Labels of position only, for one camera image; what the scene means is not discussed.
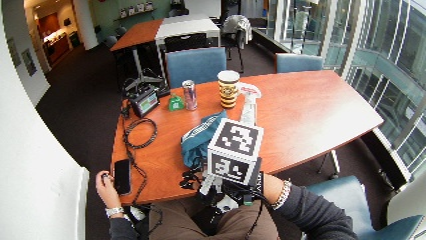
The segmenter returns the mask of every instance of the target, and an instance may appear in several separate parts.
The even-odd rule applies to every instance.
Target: conference table
[[[219,38],[220,46],[220,29],[208,15],[200,13],[165,19],[157,19],[133,25],[124,36],[119,39],[115,46],[111,48],[111,51],[117,51],[124,48],[132,48],[136,68],[140,76],[143,73],[143,69],[136,46],[155,41],[157,45],[163,76],[165,76],[160,51],[161,45],[164,44],[164,39],[168,37],[188,35],[193,33],[205,33],[208,38]]]
[[[357,91],[330,70],[269,74],[241,77],[241,82],[253,84],[263,92],[257,99],[257,126],[264,128],[260,150],[261,170],[278,173],[337,149],[384,122]],[[159,107],[147,115],[157,125],[157,137],[148,147],[132,151],[136,163],[147,172],[147,186],[136,200],[152,203],[195,195],[195,190],[180,188],[181,174],[188,171],[181,156],[181,137],[200,124],[201,118],[224,111],[219,83],[196,85],[199,107],[169,111],[168,98],[160,99]],[[184,96],[183,89],[172,93]],[[227,110],[228,118],[240,120],[244,96],[237,105]],[[112,152],[112,169],[116,161],[127,159],[123,127],[135,117],[123,122],[120,116]],[[153,126],[141,124],[133,129],[129,141],[143,144],[151,138]],[[135,200],[143,176],[132,168],[132,192],[120,196],[124,205]]]

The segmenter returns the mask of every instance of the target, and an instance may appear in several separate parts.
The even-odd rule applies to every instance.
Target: cup
[[[223,108],[231,109],[236,106],[239,89],[236,83],[240,81],[240,74],[236,71],[225,70],[217,74],[219,89],[221,94]]]

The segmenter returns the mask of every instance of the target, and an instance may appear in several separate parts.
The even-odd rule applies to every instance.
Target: hand
[[[107,208],[121,207],[119,193],[113,186],[113,180],[115,179],[109,175],[108,171],[100,171],[96,175],[96,190]]]
[[[264,196],[269,204],[277,202],[282,192],[282,186],[284,182],[280,178],[269,174],[264,174]]]

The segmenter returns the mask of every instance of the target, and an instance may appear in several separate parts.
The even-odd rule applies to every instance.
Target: energy drink can
[[[197,94],[195,81],[187,80],[183,82],[185,105],[188,110],[197,109]]]

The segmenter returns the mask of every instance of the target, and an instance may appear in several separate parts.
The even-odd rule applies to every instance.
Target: sleeve
[[[125,218],[111,218],[109,224],[109,235],[112,240],[137,239],[137,233],[132,227],[132,223]]]
[[[305,187],[292,186],[289,198],[277,211],[300,227],[309,239],[358,239],[345,211]]]

